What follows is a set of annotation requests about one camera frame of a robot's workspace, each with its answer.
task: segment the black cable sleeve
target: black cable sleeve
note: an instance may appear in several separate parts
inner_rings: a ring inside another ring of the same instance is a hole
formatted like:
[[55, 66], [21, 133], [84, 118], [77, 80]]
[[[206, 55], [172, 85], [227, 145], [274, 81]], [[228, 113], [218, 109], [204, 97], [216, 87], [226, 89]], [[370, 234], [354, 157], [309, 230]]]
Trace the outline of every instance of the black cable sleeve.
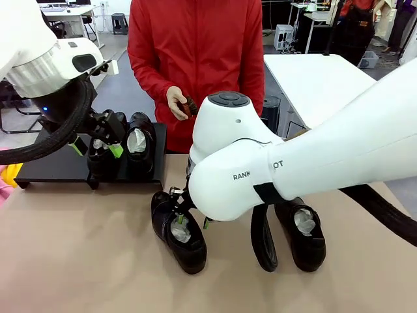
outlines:
[[253, 208], [250, 224], [250, 237], [252, 248], [259, 265], [267, 272], [273, 272], [278, 266], [274, 240], [269, 228], [266, 212], [267, 204], [257, 205]]
[[78, 80], [75, 83], [81, 95], [79, 106], [61, 127], [41, 142], [22, 148], [0, 151], [0, 164], [17, 164], [43, 158], [62, 148], [76, 135], [77, 129], [84, 122], [90, 110], [94, 87], [90, 82], [84, 80]]
[[358, 185], [340, 191], [360, 204], [390, 231], [417, 246], [417, 222], [386, 201], [372, 187]]

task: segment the black strap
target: black strap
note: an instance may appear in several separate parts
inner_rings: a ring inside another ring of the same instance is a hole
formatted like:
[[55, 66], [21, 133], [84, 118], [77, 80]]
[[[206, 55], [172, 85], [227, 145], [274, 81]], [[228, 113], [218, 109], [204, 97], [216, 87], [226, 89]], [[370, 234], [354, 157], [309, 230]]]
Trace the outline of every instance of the black strap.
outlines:
[[273, 183], [255, 185], [253, 189], [255, 189], [260, 199], [266, 204], [276, 204], [285, 201], [275, 189]]

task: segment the white table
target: white table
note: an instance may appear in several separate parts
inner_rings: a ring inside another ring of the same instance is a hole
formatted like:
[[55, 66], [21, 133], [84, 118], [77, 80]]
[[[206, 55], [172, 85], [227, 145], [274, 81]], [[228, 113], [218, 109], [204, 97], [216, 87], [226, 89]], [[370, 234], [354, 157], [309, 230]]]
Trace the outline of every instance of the white table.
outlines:
[[319, 126], [376, 82], [339, 55], [264, 55], [264, 60], [307, 129]]
[[291, 25], [291, 16], [293, 15], [293, 7], [297, 8], [297, 17], [295, 18], [295, 22], [294, 22], [294, 30], [293, 30], [293, 38], [295, 38], [296, 35], [296, 30], [298, 29], [298, 18], [300, 16], [300, 10], [302, 8], [306, 8], [308, 7], [308, 3], [295, 3], [295, 2], [291, 2], [291, 9], [289, 11], [289, 18], [288, 18], [288, 25]]
[[316, 17], [313, 17], [313, 13], [307, 13], [304, 16], [311, 19], [311, 27], [310, 27], [310, 32], [309, 32], [308, 39], [307, 39], [306, 51], [304, 52], [305, 54], [307, 54], [308, 50], [310, 48], [311, 35], [313, 34], [314, 22], [318, 22], [318, 23], [323, 23], [324, 22], [325, 23], [326, 20], [327, 20], [327, 17], [325, 17], [325, 18], [316, 18]]
[[288, 25], [290, 25], [291, 15], [293, 15], [293, 7], [296, 7], [297, 8], [297, 17], [296, 17], [295, 23], [294, 23], [294, 25], [296, 25], [297, 24], [297, 21], [298, 21], [298, 16], [300, 15], [300, 9], [301, 8], [308, 7], [308, 3], [295, 3], [295, 2], [291, 2], [290, 5], [291, 5], [291, 9], [289, 11]]
[[104, 47], [104, 44], [100, 42], [100, 35], [98, 34], [96, 19], [94, 16], [94, 9], [98, 7], [100, 6], [82, 5], [80, 7], [75, 7], [75, 8], [64, 8], [64, 10], [61, 12], [44, 12], [44, 14], [47, 17], [48, 21], [51, 21], [51, 22], [55, 22], [55, 21], [70, 22], [71, 28], [74, 34], [83, 35], [83, 36], [85, 36], [83, 16], [91, 16], [91, 19], [93, 20], [94, 30], [97, 35], [98, 48], [101, 49]]

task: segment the brush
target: brush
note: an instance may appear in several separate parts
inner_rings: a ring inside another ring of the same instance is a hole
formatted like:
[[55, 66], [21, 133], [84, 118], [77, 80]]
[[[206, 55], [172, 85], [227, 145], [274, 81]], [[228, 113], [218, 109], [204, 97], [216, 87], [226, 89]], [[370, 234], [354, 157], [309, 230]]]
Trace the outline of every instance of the brush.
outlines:
[[187, 96], [187, 103], [180, 103], [178, 102], [178, 107], [181, 111], [183, 111], [189, 118], [198, 114], [198, 107], [195, 104], [194, 100], [191, 97]]

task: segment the yellow object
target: yellow object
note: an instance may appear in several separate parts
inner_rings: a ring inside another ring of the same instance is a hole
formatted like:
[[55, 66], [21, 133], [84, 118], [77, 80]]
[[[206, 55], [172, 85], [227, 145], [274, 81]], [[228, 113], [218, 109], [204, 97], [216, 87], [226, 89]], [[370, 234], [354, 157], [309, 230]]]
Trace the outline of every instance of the yellow object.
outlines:
[[22, 166], [23, 163], [12, 164], [7, 166], [6, 169], [1, 172], [1, 178], [3, 178], [3, 181], [9, 186], [16, 188], [18, 184], [16, 184], [14, 179], [19, 174], [19, 171], [22, 168]]

